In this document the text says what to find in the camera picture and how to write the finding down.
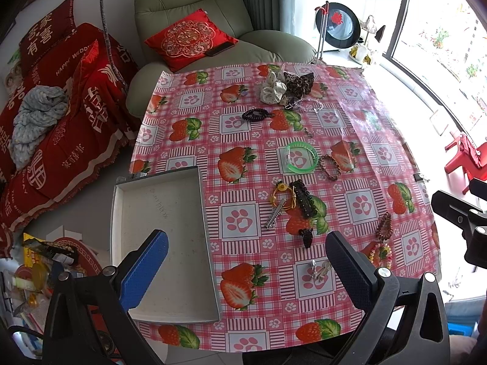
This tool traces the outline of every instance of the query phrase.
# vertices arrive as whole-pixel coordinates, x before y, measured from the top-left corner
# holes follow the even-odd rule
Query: wall
[[[36,0],[21,11],[16,24],[0,45],[0,67],[6,65],[18,48],[18,43],[31,26],[64,0]],[[139,45],[134,21],[134,0],[104,0],[105,17],[109,33],[132,54],[141,67],[144,57]],[[75,23],[89,22],[101,29],[100,0],[75,0]],[[7,100],[4,87],[0,84],[0,111]]]

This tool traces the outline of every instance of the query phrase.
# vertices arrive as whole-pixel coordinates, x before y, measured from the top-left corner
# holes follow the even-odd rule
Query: leather armchair
[[[127,95],[130,113],[143,118],[161,72],[171,72],[162,58],[144,41],[197,9],[208,13],[215,25],[239,42],[213,57],[204,57],[179,72],[191,72],[228,64],[293,62],[309,63],[315,50],[306,41],[281,31],[254,31],[243,0],[135,0],[135,24],[142,51],[149,62],[133,78]]]

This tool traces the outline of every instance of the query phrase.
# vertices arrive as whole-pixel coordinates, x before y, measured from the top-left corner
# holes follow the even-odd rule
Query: blue-gray cloth
[[[68,110],[68,97],[57,86],[37,85],[27,92],[14,118],[9,151],[17,170],[29,164],[46,133]]]

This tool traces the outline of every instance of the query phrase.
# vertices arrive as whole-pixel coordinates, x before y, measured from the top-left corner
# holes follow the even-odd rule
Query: smartphone
[[[215,48],[211,48],[210,50],[207,50],[205,52],[205,55],[206,56],[215,56],[215,55],[218,55],[220,52],[223,52],[224,50],[230,49],[234,45],[235,44],[232,43],[232,42],[230,42],[230,41],[224,42],[223,44],[218,45]]]

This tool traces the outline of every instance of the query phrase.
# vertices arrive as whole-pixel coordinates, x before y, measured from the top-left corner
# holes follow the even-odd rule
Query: table
[[[270,69],[299,75],[313,72],[310,97],[319,99],[323,109],[277,112],[277,118],[260,123],[242,120],[249,108],[274,110],[259,99],[261,82]],[[305,134],[305,127],[314,137]],[[306,175],[290,172],[283,158],[292,141],[310,143],[319,155],[331,152],[346,172],[336,182],[320,170]],[[298,167],[310,164],[306,149],[295,149],[291,157]],[[333,269],[322,283],[313,281],[310,261],[323,265],[325,237],[332,230],[362,250],[376,238],[374,232],[386,211],[392,214],[392,271],[411,277],[440,273],[425,184],[413,179],[419,169],[412,154],[360,69],[284,63],[163,72],[140,128],[131,169],[154,174],[195,164],[205,181],[222,319],[162,328],[137,322],[146,338],[195,349],[245,352],[301,345],[354,330],[362,311],[352,305]],[[304,221],[290,212],[277,220],[274,229],[263,227],[272,213],[268,198],[280,179],[303,180],[316,197],[315,219]],[[316,234],[308,250],[300,236],[290,234],[307,223],[313,224]],[[240,270],[222,278],[222,272],[241,264]],[[258,286],[247,289],[245,279],[252,272],[268,278],[254,280]],[[245,310],[235,309],[231,307],[236,305],[231,296],[235,289],[247,301],[250,290],[257,298]]]

